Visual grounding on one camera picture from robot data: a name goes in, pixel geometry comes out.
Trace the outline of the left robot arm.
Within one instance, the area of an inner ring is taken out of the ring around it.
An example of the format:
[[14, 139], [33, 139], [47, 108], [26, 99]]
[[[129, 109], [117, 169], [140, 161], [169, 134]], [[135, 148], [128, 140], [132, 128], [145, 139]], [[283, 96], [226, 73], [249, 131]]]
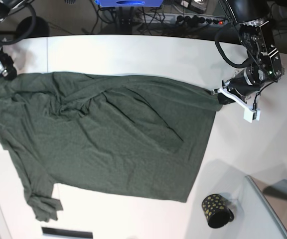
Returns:
[[[251, 109], [258, 112], [258, 97], [262, 91], [277, 83], [284, 73], [280, 52], [275, 46], [273, 29], [268, 19], [269, 5], [265, 0], [221, 0], [228, 22], [215, 35], [215, 45], [223, 60], [239, 70], [222, 87], [212, 91], [222, 105], [245, 103], [255, 94]], [[232, 62], [220, 45], [221, 35], [234, 29], [248, 58], [241, 64]]]

